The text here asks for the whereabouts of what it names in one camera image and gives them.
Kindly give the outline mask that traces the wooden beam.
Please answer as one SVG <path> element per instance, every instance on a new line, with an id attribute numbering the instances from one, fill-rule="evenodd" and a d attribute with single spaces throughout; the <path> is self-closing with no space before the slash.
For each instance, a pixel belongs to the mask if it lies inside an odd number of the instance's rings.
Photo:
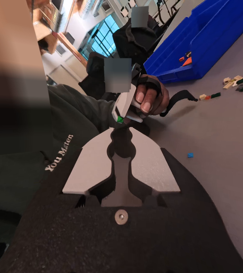
<path id="1" fill-rule="evenodd" d="M 76 50 L 76 48 L 69 42 L 69 40 L 65 37 L 65 35 L 60 32 L 55 32 L 56 38 L 82 63 L 82 65 L 86 68 L 87 61 L 86 59 Z"/>

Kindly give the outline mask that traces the large window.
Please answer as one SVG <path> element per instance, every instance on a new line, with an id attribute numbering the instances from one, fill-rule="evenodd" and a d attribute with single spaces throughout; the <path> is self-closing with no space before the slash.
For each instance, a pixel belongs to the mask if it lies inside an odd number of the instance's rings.
<path id="1" fill-rule="evenodd" d="M 115 57 L 117 51 L 113 33 L 119 29 L 119 26 L 113 15 L 114 13 L 107 16 L 85 35 L 78 48 L 78 52 L 85 60 L 88 60 L 92 52 L 99 53 L 107 58 Z"/>

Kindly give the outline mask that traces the black metal frame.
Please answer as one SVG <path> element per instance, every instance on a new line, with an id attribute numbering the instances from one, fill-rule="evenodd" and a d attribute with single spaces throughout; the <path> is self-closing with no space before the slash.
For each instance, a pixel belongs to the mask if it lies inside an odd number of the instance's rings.
<path id="1" fill-rule="evenodd" d="M 171 18 L 172 15 L 178 11 L 183 4 L 183 0 L 159 0 L 156 3 L 156 13 L 153 15 L 153 19 L 162 26 Z"/>

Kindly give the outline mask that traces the silver ventilation duct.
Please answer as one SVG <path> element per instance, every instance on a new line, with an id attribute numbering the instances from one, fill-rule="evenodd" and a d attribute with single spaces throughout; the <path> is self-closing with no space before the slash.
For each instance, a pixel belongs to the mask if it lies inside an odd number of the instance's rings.
<path id="1" fill-rule="evenodd" d="M 89 14 L 96 17 L 103 2 L 103 0 L 82 0 L 79 9 L 80 18 L 86 19 Z"/>

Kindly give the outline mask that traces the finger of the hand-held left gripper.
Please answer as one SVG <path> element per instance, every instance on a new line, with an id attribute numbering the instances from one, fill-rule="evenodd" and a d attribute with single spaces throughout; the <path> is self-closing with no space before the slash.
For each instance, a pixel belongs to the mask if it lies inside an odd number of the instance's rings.
<path id="1" fill-rule="evenodd" d="M 124 118 L 124 123 L 130 123 L 130 122 L 142 123 L 142 122 L 143 122 L 143 119 L 140 118 L 139 116 L 136 116 L 136 117 L 126 116 L 126 117 Z"/>
<path id="2" fill-rule="evenodd" d="M 112 110 L 112 116 L 116 122 L 118 116 L 123 118 L 126 116 L 137 116 L 137 114 L 129 110 L 131 105 L 134 106 L 135 109 L 138 108 L 138 103 L 134 99 L 135 91 L 136 88 L 131 88 L 129 92 L 123 92 L 119 95 Z"/>

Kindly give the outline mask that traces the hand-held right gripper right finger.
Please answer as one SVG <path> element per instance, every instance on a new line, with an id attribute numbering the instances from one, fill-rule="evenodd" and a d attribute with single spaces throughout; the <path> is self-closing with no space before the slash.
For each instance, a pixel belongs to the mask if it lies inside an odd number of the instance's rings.
<path id="1" fill-rule="evenodd" d="M 131 161 L 134 178 L 156 193 L 180 192 L 160 146 L 138 130 L 129 128 L 136 152 Z"/>

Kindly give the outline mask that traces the orange and tan brick cluster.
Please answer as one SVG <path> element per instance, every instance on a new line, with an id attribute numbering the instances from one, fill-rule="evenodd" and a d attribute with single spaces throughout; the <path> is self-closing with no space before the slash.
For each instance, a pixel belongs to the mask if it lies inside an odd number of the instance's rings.
<path id="1" fill-rule="evenodd" d="M 188 66 L 190 64 L 192 64 L 192 52 L 188 51 L 185 53 L 184 56 L 182 56 L 181 58 L 179 58 L 179 62 L 182 64 L 180 67 L 184 67 L 184 66 Z"/>

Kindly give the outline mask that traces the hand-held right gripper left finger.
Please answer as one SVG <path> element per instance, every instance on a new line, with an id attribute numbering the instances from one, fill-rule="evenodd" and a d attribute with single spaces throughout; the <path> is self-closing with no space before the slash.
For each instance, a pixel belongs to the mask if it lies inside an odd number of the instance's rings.
<path id="1" fill-rule="evenodd" d="M 109 178 L 112 172 L 112 161 L 107 149 L 112 143 L 109 128 L 97 135 L 83 147 L 82 151 L 62 190 L 64 194 L 89 194 L 99 183 Z"/>

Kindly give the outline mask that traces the wooden shelving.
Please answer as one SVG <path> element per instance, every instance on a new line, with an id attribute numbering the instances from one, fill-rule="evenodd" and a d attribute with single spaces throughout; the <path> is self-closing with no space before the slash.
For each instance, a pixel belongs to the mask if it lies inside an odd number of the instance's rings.
<path id="1" fill-rule="evenodd" d="M 53 54 L 57 33 L 64 32 L 74 8 L 73 0 L 26 0 L 41 55 Z"/>

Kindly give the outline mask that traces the person's left hand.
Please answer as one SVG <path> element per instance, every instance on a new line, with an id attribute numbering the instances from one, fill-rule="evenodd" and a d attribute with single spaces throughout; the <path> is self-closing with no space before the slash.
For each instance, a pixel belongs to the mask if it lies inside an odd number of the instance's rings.
<path id="1" fill-rule="evenodd" d="M 136 89 L 135 99 L 140 103 L 140 117 L 145 118 L 149 115 L 161 114 L 169 104 L 169 93 L 164 85 L 160 82 L 161 92 L 156 97 L 157 92 L 151 88 L 146 88 L 144 85 L 139 85 Z"/>

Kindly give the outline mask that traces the person's green sweatshirt torso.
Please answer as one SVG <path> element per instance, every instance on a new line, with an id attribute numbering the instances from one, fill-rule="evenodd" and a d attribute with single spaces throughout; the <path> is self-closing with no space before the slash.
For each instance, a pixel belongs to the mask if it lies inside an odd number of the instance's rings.
<path id="1" fill-rule="evenodd" d="M 80 92 L 67 85 L 48 85 L 53 148 L 0 156 L 0 243 L 8 244 L 28 203 L 48 173 L 69 161 L 99 131 L 83 115 Z"/>

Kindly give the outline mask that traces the large blue plastic bin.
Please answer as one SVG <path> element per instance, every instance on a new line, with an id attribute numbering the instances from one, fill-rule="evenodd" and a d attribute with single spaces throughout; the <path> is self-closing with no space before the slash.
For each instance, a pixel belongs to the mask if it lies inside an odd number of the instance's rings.
<path id="1" fill-rule="evenodd" d="M 172 31 L 144 63 L 162 83 L 202 78 L 243 33 L 243 1 L 206 0 Z M 192 52 L 192 64 L 179 58 Z"/>

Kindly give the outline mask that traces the person's left forearm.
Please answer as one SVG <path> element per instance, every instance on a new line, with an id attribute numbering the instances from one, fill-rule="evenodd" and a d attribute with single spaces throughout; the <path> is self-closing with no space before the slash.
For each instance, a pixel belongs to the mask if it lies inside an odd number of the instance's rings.
<path id="1" fill-rule="evenodd" d="M 77 102 L 83 115 L 97 128 L 99 133 L 109 128 L 118 128 L 118 123 L 112 116 L 114 101 L 96 100 L 93 97 L 79 94 Z"/>

